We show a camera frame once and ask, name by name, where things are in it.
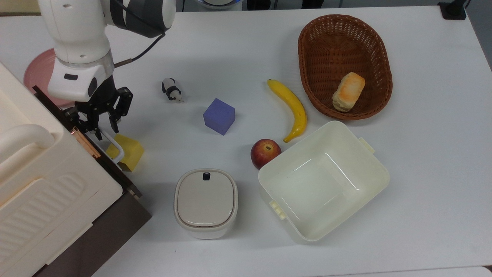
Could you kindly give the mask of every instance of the bread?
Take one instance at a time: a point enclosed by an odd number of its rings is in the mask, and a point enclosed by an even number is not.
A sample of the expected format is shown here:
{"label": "bread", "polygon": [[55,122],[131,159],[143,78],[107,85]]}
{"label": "bread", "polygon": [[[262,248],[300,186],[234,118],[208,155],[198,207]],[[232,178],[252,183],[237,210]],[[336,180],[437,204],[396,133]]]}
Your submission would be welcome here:
{"label": "bread", "polygon": [[333,94],[333,106],[341,112],[348,112],[359,99],[366,81],[356,73],[349,73],[341,80],[337,91]]}

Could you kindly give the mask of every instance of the metal hinge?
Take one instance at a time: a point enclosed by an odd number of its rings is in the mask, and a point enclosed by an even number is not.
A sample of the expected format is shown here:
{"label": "metal hinge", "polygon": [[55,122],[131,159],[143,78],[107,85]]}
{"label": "metal hinge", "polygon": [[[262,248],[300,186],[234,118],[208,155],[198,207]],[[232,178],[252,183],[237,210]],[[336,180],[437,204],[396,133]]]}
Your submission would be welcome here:
{"label": "metal hinge", "polygon": [[94,148],[94,146],[87,140],[84,134],[77,127],[73,127],[70,133],[82,145],[82,147],[95,159],[101,156],[99,151],[96,148]]}

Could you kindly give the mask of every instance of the yellow banana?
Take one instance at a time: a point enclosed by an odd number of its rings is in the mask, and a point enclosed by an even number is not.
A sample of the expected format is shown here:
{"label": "yellow banana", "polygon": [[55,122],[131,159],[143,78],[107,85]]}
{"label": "yellow banana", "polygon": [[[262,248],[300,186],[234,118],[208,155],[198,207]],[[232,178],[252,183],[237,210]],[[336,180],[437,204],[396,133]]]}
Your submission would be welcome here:
{"label": "yellow banana", "polygon": [[283,139],[283,142],[289,142],[291,139],[304,133],[306,124],[308,123],[306,111],[304,110],[304,106],[301,101],[299,101],[299,98],[297,98],[297,96],[289,88],[284,86],[284,84],[272,79],[269,79],[267,84],[270,89],[289,106],[294,114],[294,124],[292,125],[292,130],[290,131],[290,134]]}

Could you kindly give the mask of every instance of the sponge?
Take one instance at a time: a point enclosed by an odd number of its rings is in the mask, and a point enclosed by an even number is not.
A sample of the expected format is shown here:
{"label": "sponge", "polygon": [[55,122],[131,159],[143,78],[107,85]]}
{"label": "sponge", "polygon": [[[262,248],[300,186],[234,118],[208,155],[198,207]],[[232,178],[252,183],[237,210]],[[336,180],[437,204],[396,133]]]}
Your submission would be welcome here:
{"label": "sponge", "polygon": [[[123,148],[124,151],[124,157],[118,165],[123,171],[133,171],[135,166],[137,166],[138,161],[144,154],[144,148],[138,141],[120,134],[116,134],[113,139]],[[106,154],[108,154],[111,159],[116,158],[119,153],[120,151],[113,144],[109,145],[106,150]]]}
{"label": "sponge", "polygon": [[225,135],[234,120],[236,120],[235,109],[215,98],[203,113],[203,119],[207,127],[221,135]]}

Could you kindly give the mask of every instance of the apple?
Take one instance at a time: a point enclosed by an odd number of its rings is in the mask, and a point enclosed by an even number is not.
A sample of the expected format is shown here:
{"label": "apple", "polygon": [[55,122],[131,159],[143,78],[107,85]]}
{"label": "apple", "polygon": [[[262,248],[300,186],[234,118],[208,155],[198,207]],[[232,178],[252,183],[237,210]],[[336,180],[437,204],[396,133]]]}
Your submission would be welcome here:
{"label": "apple", "polygon": [[251,161],[257,169],[282,153],[280,146],[271,139],[260,139],[251,148]]}

